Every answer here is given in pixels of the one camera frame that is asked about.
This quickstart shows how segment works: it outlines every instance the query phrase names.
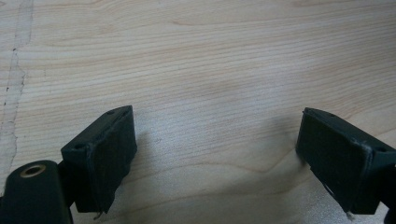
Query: metal ring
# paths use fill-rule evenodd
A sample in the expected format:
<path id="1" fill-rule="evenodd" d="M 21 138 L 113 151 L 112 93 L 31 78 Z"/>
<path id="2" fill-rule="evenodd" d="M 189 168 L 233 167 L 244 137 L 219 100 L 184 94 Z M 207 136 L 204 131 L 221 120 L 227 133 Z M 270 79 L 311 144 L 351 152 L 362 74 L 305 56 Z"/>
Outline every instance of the metal ring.
<path id="1" fill-rule="evenodd" d="M 39 175 L 43 173 L 46 170 L 46 166 L 43 164 L 35 164 L 32 166 L 29 166 L 28 168 L 24 169 L 21 172 L 21 177 L 23 178 L 29 178 L 35 175 Z"/>

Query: black clamp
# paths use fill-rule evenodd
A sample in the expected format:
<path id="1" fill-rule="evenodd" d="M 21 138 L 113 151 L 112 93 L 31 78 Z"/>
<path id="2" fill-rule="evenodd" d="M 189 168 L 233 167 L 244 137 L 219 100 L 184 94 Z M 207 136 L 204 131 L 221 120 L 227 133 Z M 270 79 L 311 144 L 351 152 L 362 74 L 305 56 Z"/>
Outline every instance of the black clamp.
<path id="1" fill-rule="evenodd" d="M 345 212 L 372 215 L 379 202 L 396 223 L 396 150 L 335 115 L 306 108 L 296 146 Z"/>
<path id="2" fill-rule="evenodd" d="M 72 203 L 107 213 L 136 150 L 132 107 L 106 112 L 61 149 L 61 163 L 34 161 L 8 176 L 0 223 L 73 223 Z"/>

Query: wood grain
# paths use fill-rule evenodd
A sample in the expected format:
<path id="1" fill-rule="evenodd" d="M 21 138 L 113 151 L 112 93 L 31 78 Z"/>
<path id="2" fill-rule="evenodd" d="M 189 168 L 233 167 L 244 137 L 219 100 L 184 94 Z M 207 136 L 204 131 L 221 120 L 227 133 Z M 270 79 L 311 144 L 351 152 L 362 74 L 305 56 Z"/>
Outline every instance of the wood grain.
<path id="1" fill-rule="evenodd" d="M 349 223 L 295 155 L 301 111 L 396 147 L 395 1 L 12 0 L 0 30 L 1 185 L 134 106 L 131 173 L 76 223 Z"/>

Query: hole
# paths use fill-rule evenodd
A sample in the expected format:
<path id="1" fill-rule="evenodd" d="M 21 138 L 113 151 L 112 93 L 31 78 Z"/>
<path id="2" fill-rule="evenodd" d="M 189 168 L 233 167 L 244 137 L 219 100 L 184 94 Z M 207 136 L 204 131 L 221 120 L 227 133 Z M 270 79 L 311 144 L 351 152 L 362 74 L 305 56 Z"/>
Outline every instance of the hole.
<path id="1" fill-rule="evenodd" d="M 80 143 L 80 144 L 75 145 L 75 149 L 84 149 L 85 146 L 87 146 L 87 145 Z"/>
<path id="2" fill-rule="evenodd" d="M 29 178 L 35 175 L 39 175 L 46 170 L 46 166 L 43 164 L 32 165 L 21 172 L 21 177 Z"/>

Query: wooden surface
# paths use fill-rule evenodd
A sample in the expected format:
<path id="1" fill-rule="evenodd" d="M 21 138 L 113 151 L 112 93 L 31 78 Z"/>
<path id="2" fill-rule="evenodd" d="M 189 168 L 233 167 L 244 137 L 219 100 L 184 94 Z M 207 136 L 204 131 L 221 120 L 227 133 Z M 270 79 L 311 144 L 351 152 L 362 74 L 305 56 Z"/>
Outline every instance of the wooden surface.
<path id="1" fill-rule="evenodd" d="M 1 186 L 133 105 L 131 173 L 76 223 L 349 223 L 296 157 L 301 111 L 396 147 L 396 2 L 3 0 L 0 88 Z"/>

